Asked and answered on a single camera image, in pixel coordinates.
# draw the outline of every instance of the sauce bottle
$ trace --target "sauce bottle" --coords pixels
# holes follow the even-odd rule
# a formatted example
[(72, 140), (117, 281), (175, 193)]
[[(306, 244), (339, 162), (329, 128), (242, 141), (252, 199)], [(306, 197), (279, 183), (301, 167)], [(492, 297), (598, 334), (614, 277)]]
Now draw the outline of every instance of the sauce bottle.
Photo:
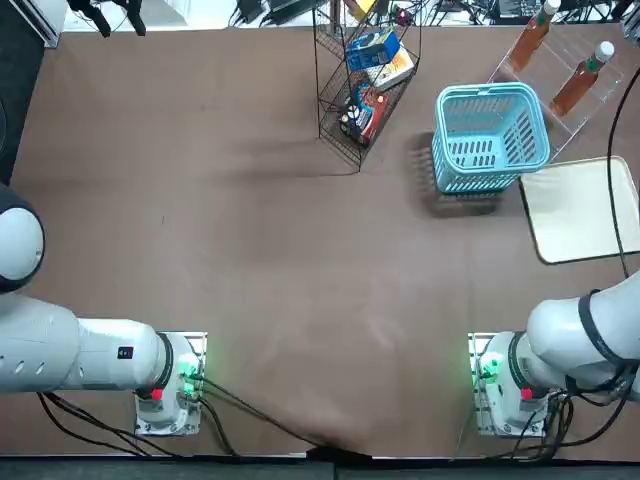
[(598, 72), (613, 57), (615, 49), (611, 42), (602, 42), (596, 51), (586, 60), (580, 62), (571, 78), (566, 81), (558, 94), (551, 101), (551, 111), (564, 117), (596, 83)]
[(542, 39), (549, 31), (551, 19), (558, 8), (560, 8), (560, 0), (547, 0), (524, 27), (520, 38), (509, 52), (508, 61), (514, 72), (517, 73), (527, 66), (531, 55), (538, 49)]

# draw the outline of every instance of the brown tablecloth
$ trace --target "brown tablecloth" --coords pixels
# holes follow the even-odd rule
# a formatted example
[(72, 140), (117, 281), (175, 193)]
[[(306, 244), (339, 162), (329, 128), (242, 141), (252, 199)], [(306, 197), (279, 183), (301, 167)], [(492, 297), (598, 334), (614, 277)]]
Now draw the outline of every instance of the brown tablecloth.
[[(620, 37), (584, 31), (603, 32)], [(209, 375), (300, 431), (370, 454), (453, 454), (471, 402), (467, 332), (523, 329), (539, 301), (622, 277), (616, 259), (543, 265), (516, 186), (487, 215), (425, 203), (415, 151), (437, 94), (488, 78), (517, 33), (426, 29), (419, 73), (352, 176), (316, 138), (309, 29), (65, 34), (45, 55), (13, 180), (47, 229), (27, 293), (78, 316), (206, 330)], [(563, 158), (605, 153), (619, 96)], [(635, 174), (639, 102), (640, 89), (614, 148)], [(131, 393), (71, 398), (132, 425)], [(220, 409), (243, 453), (305, 447)], [(0, 452), (105, 452), (59, 433), (35, 395), (3, 396), (0, 412)], [(638, 413), (565, 455), (637, 460)], [(581, 406), (570, 437), (605, 414)], [(207, 428), (165, 443), (217, 451)], [(472, 425), (461, 453), (509, 446)]]

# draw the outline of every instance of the white tray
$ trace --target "white tray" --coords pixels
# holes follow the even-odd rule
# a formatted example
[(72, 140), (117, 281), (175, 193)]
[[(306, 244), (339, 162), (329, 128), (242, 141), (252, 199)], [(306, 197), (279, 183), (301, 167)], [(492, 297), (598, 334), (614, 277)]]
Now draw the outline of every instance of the white tray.
[[(606, 157), (557, 163), (522, 175), (523, 197), (538, 255), (563, 263), (618, 254)], [(611, 157), (616, 213), (626, 253), (640, 251), (638, 193), (627, 163)]]

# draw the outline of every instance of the wire rack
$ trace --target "wire rack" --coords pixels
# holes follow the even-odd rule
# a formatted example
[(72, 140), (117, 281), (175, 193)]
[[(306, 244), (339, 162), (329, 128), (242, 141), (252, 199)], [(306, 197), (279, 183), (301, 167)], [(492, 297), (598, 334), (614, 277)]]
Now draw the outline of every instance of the wire rack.
[[(422, 28), (423, 1), (402, 2), (403, 10), (411, 17), (408, 23), (398, 24), (396, 15), (393, 12), (394, 2), (384, 0), (375, 1), (367, 12), (357, 12), (349, 9), (347, 4), (355, 4), (356, 0), (342, 2), (339, 0), (329, 0), (319, 5), (313, 11), (313, 32), (316, 60), (316, 86), (318, 103), (318, 137), (334, 148), (336, 153), (357, 171), (362, 169), (365, 157), (373, 148), (377, 138), (384, 129), (391, 114), (395, 110), (398, 102), (402, 98), (407, 86), (415, 75), (420, 62), (422, 50)], [(381, 7), (390, 3), (389, 10)], [(373, 33), (393, 27), (398, 40), (406, 50), (408, 56), (414, 64), (412, 71), (391, 88), (378, 91), (372, 85), (376, 83), (377, 76), (381, 69), (372, 75), (366, 70), (352, 71), (346, 61), (346, 49), (353, 39), (366, 33)], [(415, 30), (416, 33), (407, 37), (411, 41), (405, 42), (407, 32)], [(331, 71), (326, 82), (321, 84), (318, 77), (320, 48), (327, 50), (331, 55), (331, 65), (322, 65), (323, 71)], [(359, 142), (357, 139), (345, 134), (340, 128), (340, 118), (345, 114), (345, 109), (350, 99), (354, 95), (354, 89), (360, 85), (369, 85), (374, 95), (382, 95), (385, 98), (386, 106), (382, 112), (375, 132), (367, 142)]]

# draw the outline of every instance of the blue basket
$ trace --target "blue basket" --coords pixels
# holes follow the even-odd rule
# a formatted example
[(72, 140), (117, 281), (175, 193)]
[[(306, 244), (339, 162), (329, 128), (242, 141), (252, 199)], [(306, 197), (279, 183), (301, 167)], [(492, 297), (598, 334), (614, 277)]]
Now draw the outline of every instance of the blue basket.
[(540, 102), (524, 83), (452, 86), (438, 96), (432, 155), (443, 193), (504, 190), (549, 154)]

